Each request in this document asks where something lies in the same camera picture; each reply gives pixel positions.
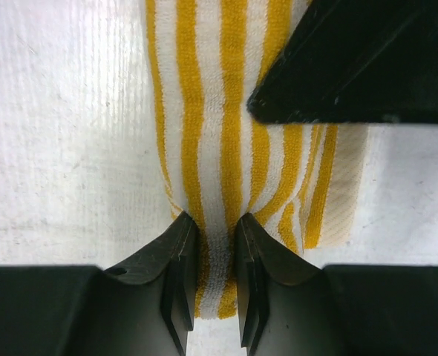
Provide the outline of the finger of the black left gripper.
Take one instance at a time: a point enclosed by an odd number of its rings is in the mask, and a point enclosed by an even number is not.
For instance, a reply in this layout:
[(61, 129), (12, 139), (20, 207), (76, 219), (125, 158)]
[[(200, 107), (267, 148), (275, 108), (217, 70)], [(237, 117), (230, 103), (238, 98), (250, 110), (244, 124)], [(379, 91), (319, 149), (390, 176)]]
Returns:
[(247, 102), (263, 124), (438, 125), (438, 1), (314, 1)]

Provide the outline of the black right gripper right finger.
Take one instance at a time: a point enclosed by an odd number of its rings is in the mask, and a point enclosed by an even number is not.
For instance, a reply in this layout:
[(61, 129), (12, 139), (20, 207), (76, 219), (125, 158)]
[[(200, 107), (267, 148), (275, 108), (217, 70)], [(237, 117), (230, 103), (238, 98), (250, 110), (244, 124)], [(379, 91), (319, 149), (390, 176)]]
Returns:
[(246, 214), (235, 273), (249, 355), (438, 355), (438, 266), (317, 268)]

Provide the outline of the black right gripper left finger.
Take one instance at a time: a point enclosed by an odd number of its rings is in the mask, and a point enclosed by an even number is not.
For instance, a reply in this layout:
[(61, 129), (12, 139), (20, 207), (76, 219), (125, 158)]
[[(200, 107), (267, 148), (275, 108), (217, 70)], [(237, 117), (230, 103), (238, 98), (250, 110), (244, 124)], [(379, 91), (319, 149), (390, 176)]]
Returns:
[(0, 355), (184, 355), (198, 229), (186, 213), (108, 269), (0, 266)]

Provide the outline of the yellow white striped towel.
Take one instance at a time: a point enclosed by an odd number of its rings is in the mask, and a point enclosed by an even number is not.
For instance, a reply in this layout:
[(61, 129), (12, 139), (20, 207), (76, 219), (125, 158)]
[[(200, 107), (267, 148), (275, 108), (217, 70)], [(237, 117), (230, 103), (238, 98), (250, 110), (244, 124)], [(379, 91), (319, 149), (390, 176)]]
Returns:
[(257, 123), (246, 101), (310, 1), (147, 1), (157, 152), (171, 213), (200, 230), (194, 315), (232, 317), (250, 213), (300, 254), (350, 235), (367, 128)]

